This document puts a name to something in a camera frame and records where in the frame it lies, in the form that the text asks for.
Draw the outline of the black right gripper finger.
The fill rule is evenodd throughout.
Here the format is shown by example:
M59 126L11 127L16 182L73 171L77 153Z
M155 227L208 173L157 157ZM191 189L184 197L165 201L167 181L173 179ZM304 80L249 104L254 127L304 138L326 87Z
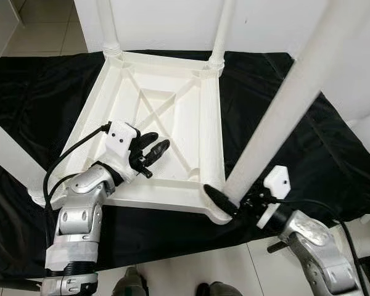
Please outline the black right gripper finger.
M229 215L231 218L234 218L237 215L239 207L234 205L227 195L208 184L203 186L203 190L222 212Z

